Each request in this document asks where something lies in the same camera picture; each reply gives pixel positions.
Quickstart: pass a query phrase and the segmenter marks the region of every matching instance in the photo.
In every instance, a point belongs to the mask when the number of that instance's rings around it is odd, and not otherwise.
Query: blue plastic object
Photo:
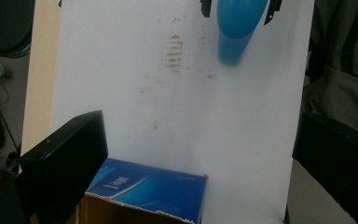
[[[218,0],[218,56],[222,63],[236,65],[241,61],[268,0]]]

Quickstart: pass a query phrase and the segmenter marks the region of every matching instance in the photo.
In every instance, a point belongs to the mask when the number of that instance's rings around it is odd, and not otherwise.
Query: gray fabric
[[[323,67],[304,89],[302,110],[358,131],[358,0],[316,0],[310,45]]]

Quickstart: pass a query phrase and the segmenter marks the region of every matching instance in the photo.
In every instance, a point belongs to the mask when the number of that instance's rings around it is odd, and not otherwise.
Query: blue box
[[[107,159],[86,196],[153,216],[200,224],[206,179],[206,176]]]

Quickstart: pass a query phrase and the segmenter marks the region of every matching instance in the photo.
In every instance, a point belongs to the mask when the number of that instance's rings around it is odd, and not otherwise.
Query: white board
[[[199,0],[65,0],[51,130],[103,110],[109,157],[207,174],[202,223],[282,223],[313,1],[283,0],[238,66]]]

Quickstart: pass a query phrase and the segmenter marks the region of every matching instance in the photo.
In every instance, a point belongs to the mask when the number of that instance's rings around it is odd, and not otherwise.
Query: cardboard box
[[[74,220],[80,224],[200,224],[206,179],[107,159]]]

